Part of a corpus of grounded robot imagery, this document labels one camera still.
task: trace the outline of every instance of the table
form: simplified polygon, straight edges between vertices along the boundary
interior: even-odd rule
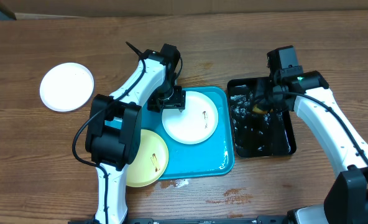
[[[305,71],[329,82],[346,116],[368,142],[368,11],[117,17],[0,22],[0,223],[66,223],[98,206],[93,167],[71,154],[90,102],[71,113],[46,108],[44,74],[63,62],[93,73],[93,95],[119,88],[141,50],[176,45],[182,86],[216,85],[269,74],[266,53],[294,45]],[[308,127],[291,114],[293,156],[236,158],[225,176],[168,180],[127,188],[130,217],[236,218],[283,215],[323,203],[331,166]],[[85,135],[78,142],[81,157]]]

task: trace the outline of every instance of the brown wall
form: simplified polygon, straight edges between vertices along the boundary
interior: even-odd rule
[[[368,9],[368,0],[0,0],[12,12],[62,16],[148,16]]]

